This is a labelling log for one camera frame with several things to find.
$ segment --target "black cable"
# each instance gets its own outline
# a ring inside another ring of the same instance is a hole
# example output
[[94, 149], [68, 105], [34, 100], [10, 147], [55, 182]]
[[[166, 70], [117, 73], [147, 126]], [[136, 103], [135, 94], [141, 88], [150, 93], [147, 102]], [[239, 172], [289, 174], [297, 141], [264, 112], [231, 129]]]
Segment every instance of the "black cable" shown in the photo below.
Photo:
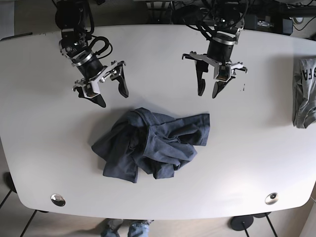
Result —
[[252, 1], [252, 5], [251, 5], [250, 8], [249, 8], [249, 13], [251, 13], [252, 7], [253, 7], [253, 5], [255, 4], [255, 2], [256, 2], [256, 0], [253, 0], [253, 1]]
[[311, 21], [313, 21], [315, 18], [316, 18], [316, 16], [314, 16], [311, 20], [309, 20], [309, 21], [306, 23], [306, 25], [305, 25], [303, 28], [301, 28], [301, 29], [297, 29], [294, 25], [293, 25], [293, 27], [294, 27], [297, 31], [302, 31], [302, 30], [304, 30], [304, 28], [307, 27], [307, 25], [308, 25]]
[[[172, 5], [172, 8], [173, 8], [173, 11], [175, 11], [175, 10], [176, 10], [176, 6], [175, 6], [175, 4], [174, 4], [174, 1], [171, 2], [171, 5]], [[194, 27], [188, 25], [188, 24], [185, 22], [185, 20], [184, 20], [183, 18], [182, 18], [182, 20], [183, 20], [183, 23], [184, 23], [187, 27], [189, 27], [190, 29], [195, 30], [195, 31], [199, 31], [197, 28], [194, 28]]]
[[212, 9], [212, 6], [208, 3], [207, 0], [201, 0], [201, 1], [202, 1], [202, 3], [204, 4], [204, 6], [205, 6], [207, 9], [209, 9], [209, 10]]
[[92, 36], [94, 32], [94, 20], [93, 20], [93, 16], [92, 16], [92, 12], [91, 12], [91, 8], [90, 8], [88, 0], [86, 0], [86, 5], [87, 5], [89, 21], [90, 21], [90, 31], [86, 30], [86, 32]]
[[109, 52], [107, 55], [98, 58], [99, 60], [102, 59], [102, 58], [105, 58], [105, 57], [109, 56], [109, 55], [112, 53], [112, 51], [113, 51], [113, 46], [112, 46], [112, 44], [111, 44], [110, 42], [109, 42], [109, 46], [111, 47], [110, 52]]
[[311, 2], [310, 2], [309, 4], [307, 4], [306, 6], [309, 6], [309, 5], [311, 5], [311, 3], [312, 3], [313, 1], [315, 1], [315, 0], [311, 0]]
[[238, 24], [240, 21], [242, 21], [243, 18], [245, 17], [245, 15], [246, 15], [246, 13], [247, 13], [247, 10], [248, 10], [248, 6], [249, 6], [249, 2], [248, 2], [248, 0], [246, 0], [246, 7], [245, 7], [245, 9], [244, 9], [244, 12], [243, 12], [243, 14], [241, 15], [241, 17], [240, 17], [235, 23], [233, 23], [233, 24], [231, 24], [231, 25], [228, 25], [228, 26], [226, 26], [226, 27], [224, 27], [224, 28], [215, 29], [215, 30], [216, 30], [216, 31], [222, 31], [222, 30], [226, 30], [226, 29], [229, 29], [229, 28], [234, 27], [235, 25], [237, 25], [237, 24]]
[[51, 0], [52, 2], [53, 2], [53, 4], [55, 5], [55, 7], [57, 7], [57, 5], [56, 5], [56, 3], [55, 3], [55, 1], [54, 0]]
[[304, 5], [304, 4], [301, 4], [301, 5], [287, 4], [287, 5], [293, 6], [293, 7], [305, 7], [305, 6], [311, 5], [313, 1], [316, 1], [316, 0], [311, 0], [307, 5]]
[[3, 206], [3, 204], [5, 203], [5, 201], [8, 199], [8, 197], [10, 196], [10, 193], [12, 192], [12, 189], [10, 189], [10, 191], [8, 192], [8, 194], [5, 196], [5, 198], [3, 199], [3, 201], [0, 204], [0, 209]]

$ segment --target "wire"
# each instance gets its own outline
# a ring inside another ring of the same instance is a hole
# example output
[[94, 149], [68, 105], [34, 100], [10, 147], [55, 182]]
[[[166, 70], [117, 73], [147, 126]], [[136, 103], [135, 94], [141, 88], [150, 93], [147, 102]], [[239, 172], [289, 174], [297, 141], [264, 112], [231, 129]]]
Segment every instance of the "wire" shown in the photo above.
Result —
[[304, 4], [300, 4], [300, 5], [287, 4], [287, 5], [293, 6], [293, 7], [304, 7], [304, 6], [309, 6], [309, 5], [311, 5], [313, 1], [316, 1], [316, 0], [311, 0], [310, 3], [308, 3], [307, 5], [304, 5]]
[[202, 3], [204, 4], [204, 6], [205, 6], [207, 9], [209, 9], [209, 10], [212, 9], [212, 6], [208, 3], [207, 0], [201, 0], [201, 1], [202, 1]]
[[305, 25], [303, 28], [301, 28], [301, 29], [297, 29], [294, 25], [293, 25], [293, 27], [294, 27], [297, 31], [302, 31], [302, 30], [304, 30], [304, 28], [307, 27], [307, 25], [308, 25], [311, 21], [313, 21], [315, 18], [316, 18], [316, 16], [314, 16], [311, 20], [309, 20], [309, 21], [306, 23], [306, 25]]
[[112, 51], [113, 51], [113, 46], [112, 46], [112, 44], [111, 44], [110, 42], [109, 42], [109, 46], [111, 47], [110, 52], [109, 52], [107, 55], [98, 58], [99, 60], [102, 59], [102, 58], [105, 58], [105, 57], [109, 56], [109, 55], [112, 53]]
[[57, 7], [57, 5], [56, 5], [56, 3], [55, 3], [55, 1], [54, 0], [51, 0], [52, 2], [53, 2], [53, 4], [55, 5], [55, 7]]
[[243, 18], [245, 17], [245, 15], [246, 15], [246, 13], [247, 13], [247, 11], [248, 11], [248, 6], [249, 6], [249, 1], [246, 0], [246, 6], [245, 6], [245, 9], [244, 9], [244, 12], [243, 12], [243, 14], [241, 15], [241, 17], [238, 19], [238, 21], [236, 21], [235, 23], [233, 23], [233, 24], [231, 24], [231, 25], [228, 25], [228, 26], [226, 26], [226, 27], [224, 27], [224, 28], [216, 29], [216, 31], [226, 30], [226, 29], [229, 29], [229, 28], [234, 27], [235, 25], [237, 25], [237, 24], [238, 24], [240, 21], [242, 21]]
[[253, 1], [252, 1], [252, 5], [251, 5], [250, 8], [249, 8], [249, 13], [251, 13], [252, 7], [253, 7], [253, 5], [255, 4], [255, 2], [256, 2], [256, 0], [253, 0]]
[[315, 0], [311, 0], [311, 2], [310, 2], [309, 4], [307, 4], [306, 6], [309, 6], [309, 5], [311, 5], [311, 3], [312, 3], [313, 1], [315, 1]]

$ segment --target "metal grommet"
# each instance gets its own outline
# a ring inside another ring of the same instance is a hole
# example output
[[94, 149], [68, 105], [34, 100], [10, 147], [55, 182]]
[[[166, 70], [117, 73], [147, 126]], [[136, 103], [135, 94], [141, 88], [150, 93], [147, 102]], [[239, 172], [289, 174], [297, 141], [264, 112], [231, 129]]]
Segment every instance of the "metal grommet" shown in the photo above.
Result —
[[269, 194], [267, 197], [266, 197], [266, 204], [267, 205], [272, 205], [272, 204], [275, 204], [279, 199], [279, 196], [277, 193], [272, 193], [272, 194]]
[[64, 206], [66, 204], [64, 198], [59, 194], [53, 194], [50, 199], [56, 206]]

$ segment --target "dark gray cloth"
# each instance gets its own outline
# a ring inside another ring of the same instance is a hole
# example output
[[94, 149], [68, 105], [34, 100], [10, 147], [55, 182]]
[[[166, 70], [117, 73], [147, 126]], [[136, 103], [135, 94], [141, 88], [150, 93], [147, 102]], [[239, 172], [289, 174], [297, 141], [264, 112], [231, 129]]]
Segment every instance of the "dark gray cloth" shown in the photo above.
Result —
[[209, 129], [209, 114], [175, 119], [139, 108], [122, 116], [92, 150], [107, 162], [104, 176], [136, 183], [141, 168], [155, 179], [170, 178], [197, 154], [193, 145], [206, 146]]
[[316, 121], [316, 59], [300, 59], [293, 77], [293, 125], [307, 128]]

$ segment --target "black equipment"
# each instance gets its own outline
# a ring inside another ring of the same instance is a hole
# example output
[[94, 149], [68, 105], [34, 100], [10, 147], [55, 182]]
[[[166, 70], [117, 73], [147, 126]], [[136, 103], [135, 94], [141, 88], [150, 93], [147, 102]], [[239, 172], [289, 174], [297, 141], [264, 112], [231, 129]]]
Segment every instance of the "black equipment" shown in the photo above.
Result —
[[[236, 77], [235, 70], [241, 70], [247, 73], [247, 68], [243, 63], [232, 63], [230, 56], [234, 44], [238, 44], [240, 32], [244, 26], [244, 16], [248, 9], [248, 1], [244, 5], [243, 13], [239, 0], [212, 0], [209, 4], [206, 0], [202, 0], [204, 9], [196, 5], [187, 5], [180, 9], [175, 9], [173, 4], [173, 23], [186, 24], [193, 30], [200, 31], [202, 35], [209, 41], [206, 54], [183, 54], [182, 58], [195, 60], [197, 71], [197, 85], [199, 96], [203, 95], [205, 89], [205, 79], [202, 78], [203, 73], [208, 72], [208, 65], [214, 67], [214, 79], [217, 80], [213, 89], [213, 98], [224, 89], [228, 82]], [[206, 23], [205, 18], [208, 16], [213, 20], [214, 29], [211, 29]]]
[[[105, 79], [118, 80], [118, 91], [127, 98], [128, 89], [125, 83], [122, 62], [112, 62], [110, 66], [103, 66], [100, 59], [109, 56], [113, 47], [109, 40], [103, 36], [96, 37], [94, 32], [94, 21], [91, 14], [88, 0], [61, 0], [56, 3], [57, 12], [55, 15], [56, 25], [61, 29], [62, 39], [59, 42], [60, 52], [72, 61], [83, 75], [83, 79], [77, 80], [73, 91], [79, 93], [79, 98], [85, 98], [105, 108], [98, 82]], [[89, 17], [91, 24], [90, 31], [85, 29], [86, 20]], [[93, 52], [92, 47], [97, 41], [104, 43], [103, 48]], [[102, 57], [97, 57], [108, 48], [110, 52]]]

